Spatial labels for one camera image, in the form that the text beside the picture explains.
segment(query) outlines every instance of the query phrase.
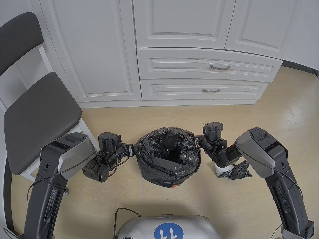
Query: gray chair backrest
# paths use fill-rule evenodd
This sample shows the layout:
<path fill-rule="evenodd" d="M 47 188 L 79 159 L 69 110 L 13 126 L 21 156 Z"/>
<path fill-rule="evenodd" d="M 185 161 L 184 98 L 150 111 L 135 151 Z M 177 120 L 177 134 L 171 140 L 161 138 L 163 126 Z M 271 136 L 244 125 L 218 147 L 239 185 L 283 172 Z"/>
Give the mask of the gray chair backrest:
<path fill-rule="evenodd" d="M 43 43 L 37 16 L 26 12 L 0 27 L 0 75 L 24 54 Z"/>

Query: drawer handle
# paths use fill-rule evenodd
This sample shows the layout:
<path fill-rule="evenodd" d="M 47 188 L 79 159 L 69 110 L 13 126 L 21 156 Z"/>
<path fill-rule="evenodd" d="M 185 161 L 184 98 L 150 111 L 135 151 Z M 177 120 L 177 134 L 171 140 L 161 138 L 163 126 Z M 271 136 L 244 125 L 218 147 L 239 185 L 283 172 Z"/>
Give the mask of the drawer handle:
<path fill-rule="evenodd" d="M 229 70 L 230 66 L 228 66 L 228 67 L 215 67 L 213 65 L 210 65 L 210 68 L 217 69 L 217 70 Z"/>
<path fill-rule="evenodd" d="M 218 90 L 206 90 L 206 89 L 203 89 L 202 91 L 206 92 L 206 93 L 216 93 L 216 92 L 219 92 L 220 89 L 218 89 Z"/>

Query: drawer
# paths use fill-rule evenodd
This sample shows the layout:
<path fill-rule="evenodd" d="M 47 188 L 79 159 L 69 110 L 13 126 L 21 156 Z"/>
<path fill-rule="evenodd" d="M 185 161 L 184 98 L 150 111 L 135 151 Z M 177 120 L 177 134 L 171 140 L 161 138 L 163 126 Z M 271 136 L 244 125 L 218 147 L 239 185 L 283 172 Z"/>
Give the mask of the drawer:
<path fill-rule="evenodd" d="M 140 79 L 227 79 L 272 82 L 282 61 L 226 50 L 138 48 Z"/>
<path fill-rule="evenodd" d="M 144 79 L 143 100 L 259 99 L 268 83 L 206 79 Z"/>

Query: wooden floor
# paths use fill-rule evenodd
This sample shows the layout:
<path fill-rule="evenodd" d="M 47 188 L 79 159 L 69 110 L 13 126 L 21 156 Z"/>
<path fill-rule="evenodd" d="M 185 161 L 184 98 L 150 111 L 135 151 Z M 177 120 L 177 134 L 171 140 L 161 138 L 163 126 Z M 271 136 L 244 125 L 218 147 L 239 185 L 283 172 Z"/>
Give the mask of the wooden floor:
<path fill-rule="evenodd" d="M 230 145 L 247 129 L 259 126 L 288 149 L 288 161 L 303 191 L 308 218 L 318 228 L 318 97 L 315 75 L 282 67 L 255 105 L 97 108 L 84 109 L 82 117 L 94 135 L 113 132 L 121 134 L 123 142 L 133 144 L 160 127 L 176 126 L 201 134 L 205 123 L 219 121 L 224 124 L 222 137 Z M 147 216 L 204 215 L 225 239 L 269 239 L 281 224 L 279 214 L 265 180 L 253 169 L 249 171 L 251 178 L 219 179 L 214 163 L 202 151 L 199 171 L 174 189 L 145 181 L 135 158 L 119 167 L 105 183 L 79 172 L 68 182 L 71 194 L 62 199 L 54 235 L 56 239 L 111 239 L 114 212 L 126 207 Z M 12 214 L 19 233 L 23 232 L 30 185 L 22 176 L 13 176 Z M 119 212 L 118 228 L 132 217 L 130 212 Z M 273 238 L 279 235 L 278 229 Z M 319 232 L 313 238 L 318 239 Z"/>

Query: blue circular logo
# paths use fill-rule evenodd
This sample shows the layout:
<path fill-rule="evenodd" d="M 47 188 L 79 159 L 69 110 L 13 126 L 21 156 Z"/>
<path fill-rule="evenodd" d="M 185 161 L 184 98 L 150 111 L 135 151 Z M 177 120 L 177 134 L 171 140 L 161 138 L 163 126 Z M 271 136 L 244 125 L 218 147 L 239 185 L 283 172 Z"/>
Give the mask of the blue circular logo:
<path fill-rule="evenodd" d="M 183 236 L 183 229 L 175 223 L 161 224 L 154 232 L 155 239 L 183 239 Z"/>

